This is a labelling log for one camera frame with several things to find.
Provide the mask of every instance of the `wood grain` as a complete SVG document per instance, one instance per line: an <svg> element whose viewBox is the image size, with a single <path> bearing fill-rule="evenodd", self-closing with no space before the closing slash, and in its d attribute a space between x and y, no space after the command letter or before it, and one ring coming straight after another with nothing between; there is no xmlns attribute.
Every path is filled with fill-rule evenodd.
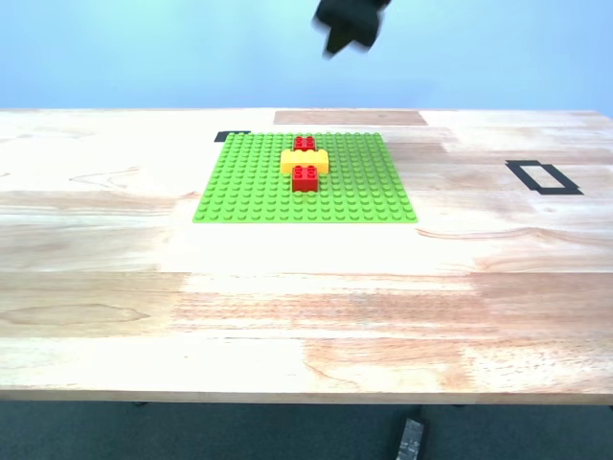
<svg viewBox="0 0 613 460"><path fill-rule="evenodd" d="M381 132L420 223L191 224L233 129ZM613 404L596 112L7 110L0 160L0 398Z"/></svg>

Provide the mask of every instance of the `dark floor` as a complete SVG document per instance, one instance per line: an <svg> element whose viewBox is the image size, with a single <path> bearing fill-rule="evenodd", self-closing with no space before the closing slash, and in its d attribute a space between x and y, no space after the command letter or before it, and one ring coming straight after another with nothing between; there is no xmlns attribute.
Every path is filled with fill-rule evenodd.
<svg viewBox="0 0 613 460"><path fill-rule="evenodd" d="M416 406L0 402L1 460L394 460ZM608 407L425 406L425 460L613 460Z"/></svg>

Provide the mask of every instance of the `yellow lego brick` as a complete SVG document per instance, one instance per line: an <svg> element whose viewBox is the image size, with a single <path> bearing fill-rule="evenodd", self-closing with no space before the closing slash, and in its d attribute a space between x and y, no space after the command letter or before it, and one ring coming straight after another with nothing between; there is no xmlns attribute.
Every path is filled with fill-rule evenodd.
<svg viewBox="0 0 613 460"><path fill-rule="evenodd" d="M328 152L325 150L284 150L281 152L281 174L291 174L296 166L314 166L319 174L329 171Z"/></svg>

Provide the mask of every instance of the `lego brick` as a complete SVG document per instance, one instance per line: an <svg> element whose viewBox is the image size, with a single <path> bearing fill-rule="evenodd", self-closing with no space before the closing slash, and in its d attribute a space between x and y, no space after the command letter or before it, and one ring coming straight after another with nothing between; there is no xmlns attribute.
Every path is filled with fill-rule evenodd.
<svg viewBox="0 0 613 460"><path fill-rule="evenodd" d="M313 136L297 136L294 139L294 150L317 150L315 138Z"/></svg>
<svg viewBox="0 0 613 460"><path fill-rule="evenodd" d="M314 166L295 167L291 172L292 192L317 192L319 190L319 174Z"/></svg>
<svg viewBox="0 0 613 460"><path fill-rule="evenodd" d="M329 155L319 191L291 191L281 152L300 134L231 134L194 222L414 223L415 211L379 134L314 134Z"/></svg>
<svg viewBox="0 0 613 460"><path fill-rule="evenodd" d="M230 134L249 134L251 131L220 131L217 133L215 142L226 142Z"/></svg>
<svg viewBox="0 0 613 460"><path fill-rule="evenodd" d="M297 166L314 166L321 174L329 172L328 152L319 149L315 150L289 150L281 152L281 174L291 174Z"/></svg>

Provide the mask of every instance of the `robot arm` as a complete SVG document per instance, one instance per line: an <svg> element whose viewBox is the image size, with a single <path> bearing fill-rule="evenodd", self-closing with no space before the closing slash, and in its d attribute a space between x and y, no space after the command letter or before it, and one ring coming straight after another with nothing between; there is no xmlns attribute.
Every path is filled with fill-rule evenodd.
<svg viewBox="0 0 613 460"><path fill-rule="evenodd" d="M314 20L329 28L325 55L331 58L352 41L370 49L379 31L379 12L390 1L321 0Z"/></svg>

